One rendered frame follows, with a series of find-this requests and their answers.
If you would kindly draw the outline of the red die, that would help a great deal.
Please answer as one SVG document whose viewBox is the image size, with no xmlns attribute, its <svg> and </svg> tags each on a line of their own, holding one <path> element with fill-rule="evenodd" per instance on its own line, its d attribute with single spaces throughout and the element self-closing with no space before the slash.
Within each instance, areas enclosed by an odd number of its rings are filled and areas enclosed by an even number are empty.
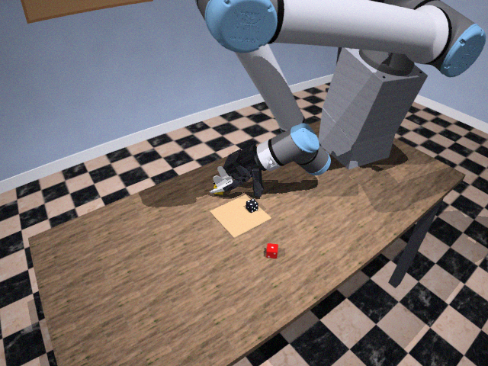
<svg viewBox="0 0 488 366">
<path fill-rule="evenodd" d="M 266 258 L 277 258 L 278 244 L 267 244 Z"/>
</svg>

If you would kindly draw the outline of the beige flat mat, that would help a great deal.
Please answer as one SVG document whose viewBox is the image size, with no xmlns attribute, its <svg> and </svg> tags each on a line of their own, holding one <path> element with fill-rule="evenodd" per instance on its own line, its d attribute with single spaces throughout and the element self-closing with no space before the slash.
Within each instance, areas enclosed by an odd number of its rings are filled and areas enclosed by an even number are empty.
<svg viewBox="0 0 488 366">
<path fill-rule="evenodd" d="M 243 195 L 210 211 L 233 238 L 271 219 L 260 207 L 257 211 L 250 213 L 246 209 L 246 202 L 249 200 L 251 199 L 248 196 Z"/>
</svg>

